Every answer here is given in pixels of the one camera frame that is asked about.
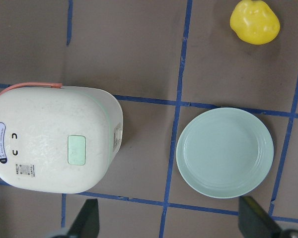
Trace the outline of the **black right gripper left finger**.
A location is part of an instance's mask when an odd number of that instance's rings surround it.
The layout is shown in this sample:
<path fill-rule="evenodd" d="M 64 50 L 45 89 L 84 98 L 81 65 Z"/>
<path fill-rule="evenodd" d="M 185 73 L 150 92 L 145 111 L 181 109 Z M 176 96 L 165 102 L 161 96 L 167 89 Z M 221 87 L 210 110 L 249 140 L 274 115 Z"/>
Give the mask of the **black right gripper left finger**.
<path fill-rule="evenodd" d="M 68 238 L 97 238 L 100 231 L 97 199 L 87 199 L 67 232 Z"/>

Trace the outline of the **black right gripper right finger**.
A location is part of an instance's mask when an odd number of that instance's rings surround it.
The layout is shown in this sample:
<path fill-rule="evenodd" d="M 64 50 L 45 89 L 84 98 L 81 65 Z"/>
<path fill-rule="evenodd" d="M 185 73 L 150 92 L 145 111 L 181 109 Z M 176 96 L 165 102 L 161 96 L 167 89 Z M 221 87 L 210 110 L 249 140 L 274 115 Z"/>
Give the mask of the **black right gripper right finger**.
<path fill-rule="evenodd" d="M 281 227 L 251 196 L 239 197 L 238 227 L 244 238 L 284 238 Z"/>

